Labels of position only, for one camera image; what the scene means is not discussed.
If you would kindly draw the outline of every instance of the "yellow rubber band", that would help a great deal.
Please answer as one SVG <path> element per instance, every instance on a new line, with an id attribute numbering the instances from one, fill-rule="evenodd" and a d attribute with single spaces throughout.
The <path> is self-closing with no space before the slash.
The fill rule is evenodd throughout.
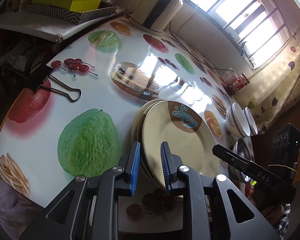
<path id="1" fill-rule="evenodd" d="M 286 166 L 286 165 L 280 165 L 280 164 L 271 164 L 271 165 L 268 165 L 268 167 L 270 166 L 280 166 L 280 167 L 285 167 L 285 168 L 288 168 L 289 170 L 292 170 L 294 172 L 297 172 L 295 169 L 289 167 L 289 166 Z"/>

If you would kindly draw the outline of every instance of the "white appliance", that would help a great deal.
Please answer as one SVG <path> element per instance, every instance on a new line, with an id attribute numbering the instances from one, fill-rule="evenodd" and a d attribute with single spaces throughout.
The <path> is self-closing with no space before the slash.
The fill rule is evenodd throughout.
<path id="1" fill-rule="evenodd" d="M 182 5 L 183 0 L 141 0 L 129 21 L 141 30 L 160 35 Z"/>

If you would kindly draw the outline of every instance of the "window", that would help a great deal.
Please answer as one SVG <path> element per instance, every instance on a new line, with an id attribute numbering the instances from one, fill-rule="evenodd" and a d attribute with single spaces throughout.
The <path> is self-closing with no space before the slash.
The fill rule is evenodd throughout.
<path id="1" fill-rule="evenodd" d="M 190 0 L 214 19 L 256 70 L 290 38 L 273 0 Z"/>

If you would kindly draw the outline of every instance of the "bowl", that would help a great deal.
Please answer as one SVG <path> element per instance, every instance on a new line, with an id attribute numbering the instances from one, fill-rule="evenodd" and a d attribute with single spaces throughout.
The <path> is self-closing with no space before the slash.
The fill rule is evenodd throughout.
<path id="1" fill-rule="evenodd" d="M 250 127 L 250 135 L 257 135 L 258 134 L 258 129 L 257 129 L 257 125 L 256 122 L 254 121 L 254 118 L 249 110 L 249 108 L 245 108 L 243 110 L 243 113 L 245 115 L 245 117 L 247 118 L 249 127 Z"/>
<path id="2" fill-rule="evenodd" d="M 235 154 L 247 159 L 248 161 L 251 161 L 251 155 L 250 155 L 249 149 L 242 139 L 239 139 L 236 141 L 236 143 L 233 146 L 233 152 Z M 245 184 L 250 183 L 250 180 L 251 180 L 250 177 L 248 177 L 247 175 L 244 175 L 242 172 L 236 170 L 231 165 L 229 165 L 229 167 L 230 167 L 230 172 L 235 179 L 237 179 L 238 181 L 245 183 Z"/>
<path id="3" fill-rule="evenodd" d="M 238 103 L 233 103 L 228 109 L 224 125 L 228 133 L 231 133 L 238 138 L 250 136 L 248 120 Z"/>

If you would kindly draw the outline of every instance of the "checkered cloth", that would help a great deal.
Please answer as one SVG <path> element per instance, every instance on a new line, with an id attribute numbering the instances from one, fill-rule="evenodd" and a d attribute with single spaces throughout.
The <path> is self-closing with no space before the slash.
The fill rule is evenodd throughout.
<path id="1" fill-rule="evenodd" d="M 287 231 L 289 225 L 289 214 L 291 211 L 290 204 L 283 204 L 282 207 L 283 207 L 283 216 L 276 227 L 276 230 L 281 240 L 283 240 L 283 236 Z"/>

